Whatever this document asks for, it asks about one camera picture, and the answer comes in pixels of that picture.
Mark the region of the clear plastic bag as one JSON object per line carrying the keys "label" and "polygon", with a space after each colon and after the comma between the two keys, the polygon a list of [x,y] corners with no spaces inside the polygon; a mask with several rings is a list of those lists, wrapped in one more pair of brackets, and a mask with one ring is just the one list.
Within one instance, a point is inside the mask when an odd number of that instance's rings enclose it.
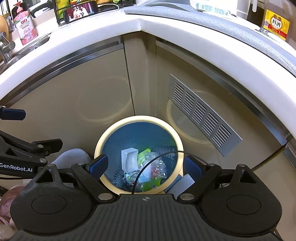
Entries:
{"label": "clear plastic bag", "polygon": [[147,165],[149,161],[156,158],[159,155],[157,152],[152,152],[150,149],[146,149],[138,154],[137,156],[137,166],[136,171],[130,173],[124,173],[123,181],[127,185],[131,186],[136,180],[138,173],[145,167],[145,170],[140,175],[138,184],[151,184],[152,186],[157,186],[160,184],[162,178],[166,178],[166,165],[163,162],[162,158],[154,160],[151,164]]}

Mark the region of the green snack bag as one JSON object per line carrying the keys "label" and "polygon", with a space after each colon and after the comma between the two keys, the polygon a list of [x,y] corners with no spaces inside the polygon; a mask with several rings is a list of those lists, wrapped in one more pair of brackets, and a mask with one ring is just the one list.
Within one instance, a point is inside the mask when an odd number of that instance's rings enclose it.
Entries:
{"label": "green snack bag", "polygon": [[138,171],[141,171],[145,167],[145,170],[141,173],[137,182],[138,190],[146,192],[161,184],[162,175],[165,173],[166,169],[162,158],[158,158],[148,165],[148,162],[156,158],[158,155],[157,152],[152,152],[151,149],[146,149],[138,154]]}

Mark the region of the cream blue trash bin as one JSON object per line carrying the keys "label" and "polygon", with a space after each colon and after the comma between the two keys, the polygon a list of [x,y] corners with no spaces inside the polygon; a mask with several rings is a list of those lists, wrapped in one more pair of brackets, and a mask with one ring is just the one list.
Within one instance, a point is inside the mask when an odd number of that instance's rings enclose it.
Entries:
{"label": "cream blue trash bin", "polygon": [[99,138],[95,157],[105,154],[102,184],[115,194],[167,192],[183,176],[183,143],[165,121],[148,115],[124,118]]}

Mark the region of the steel kitchen faucet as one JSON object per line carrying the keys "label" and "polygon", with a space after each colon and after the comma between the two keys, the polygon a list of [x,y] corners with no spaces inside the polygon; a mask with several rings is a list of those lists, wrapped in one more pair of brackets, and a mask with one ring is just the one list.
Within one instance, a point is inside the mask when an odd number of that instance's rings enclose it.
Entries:
{"label": "steel kitchen faucet", "polygon": [[14,41],[10,42],[6,38],[6,32],[1,32],[0,42],[1,42],[1,49],[0,49],[1,57],[5,63],[8,63],[12,59],[10,51],[12,51],[15,48],[16,44]]}

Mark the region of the silver vent grille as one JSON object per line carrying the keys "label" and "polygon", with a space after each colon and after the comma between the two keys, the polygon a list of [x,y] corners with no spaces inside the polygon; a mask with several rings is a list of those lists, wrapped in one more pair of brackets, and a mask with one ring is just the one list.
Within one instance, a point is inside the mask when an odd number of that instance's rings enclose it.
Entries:
{"label": "silver vent grille", "polygon": [[206,136],[222,156],[227,156],[242,138],[195,92],[170,75],[169,99]]}

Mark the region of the stainless steel sink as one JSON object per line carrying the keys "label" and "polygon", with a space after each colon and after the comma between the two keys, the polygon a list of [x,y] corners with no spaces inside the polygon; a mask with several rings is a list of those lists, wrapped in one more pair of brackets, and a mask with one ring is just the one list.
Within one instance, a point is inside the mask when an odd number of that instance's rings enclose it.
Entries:
{"label": "stainless steel sink", "polygon": [[0,74],[5,72],[10,66],[15,64],[17,61],[19,61],[21,58],[29,54],[30,52],[34,51],[34,49],[39,48],[41,45],[45,44],[49,41],[51,34],[44,35],[43,37],[40,37],[37,40],[34,40],[32,43],[21,49],[20,51],[16,52],[12,55],[12,58],[8,63],[1,63],[1,71]]}

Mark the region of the pink dish soap bottle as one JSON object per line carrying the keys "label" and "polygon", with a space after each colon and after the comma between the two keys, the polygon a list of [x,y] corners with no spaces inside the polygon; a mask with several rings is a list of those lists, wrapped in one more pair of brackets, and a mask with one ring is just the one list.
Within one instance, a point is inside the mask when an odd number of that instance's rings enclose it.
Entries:
{"label": "pink dish soap bottle", "polygon": [[14,24],[23,46],[38,36],[26,3],[18,1],[14,4],[11,14],[13,15]]}

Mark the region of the smartphone showing video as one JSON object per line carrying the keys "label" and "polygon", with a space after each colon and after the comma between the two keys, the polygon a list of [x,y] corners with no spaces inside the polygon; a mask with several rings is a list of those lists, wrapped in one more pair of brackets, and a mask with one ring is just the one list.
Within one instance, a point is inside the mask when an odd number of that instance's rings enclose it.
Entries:
{"label": "smartphone showing video", "polygon": [[96,13],[98,13],[98,5],[96,1],[85,1],[65,9],[63,11],[63,18],[65,23],[68,24]]}

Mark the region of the grey counter mat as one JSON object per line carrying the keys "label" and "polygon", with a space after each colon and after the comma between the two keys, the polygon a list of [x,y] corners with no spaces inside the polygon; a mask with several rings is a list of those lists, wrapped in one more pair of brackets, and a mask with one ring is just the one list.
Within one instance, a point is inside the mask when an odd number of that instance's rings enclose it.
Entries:
{"label": "grey counter mat", "polygon": [[199,25],[239,40],[262,52],[295,75],[295,50],[275,34],[239,17],[223,18],[197,11],[189,1],[145,1],[128,7],[126,14],[157,16]]}

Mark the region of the dark soy sauce dispenser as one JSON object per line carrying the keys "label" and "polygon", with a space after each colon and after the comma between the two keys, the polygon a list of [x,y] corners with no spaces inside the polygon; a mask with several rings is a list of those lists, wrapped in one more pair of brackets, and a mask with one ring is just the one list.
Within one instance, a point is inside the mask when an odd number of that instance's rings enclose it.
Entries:
{"label": "dark soy sauce dispenser", "polygon": [[247,20],[253,24],[260,26],[264,15],[264,1],[257,1],[256,8],[253,6],[253,1],[250,1]]}

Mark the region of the cooking wine jug yellow label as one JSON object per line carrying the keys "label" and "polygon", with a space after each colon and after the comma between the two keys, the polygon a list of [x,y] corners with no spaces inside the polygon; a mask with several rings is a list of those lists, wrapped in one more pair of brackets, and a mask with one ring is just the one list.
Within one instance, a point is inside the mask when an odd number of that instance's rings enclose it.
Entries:
{"label": "cooking wine jug yellow label", "polygon": [[292,14],[290,1],[265,1],[262,27],[287,42],[293,25]]}

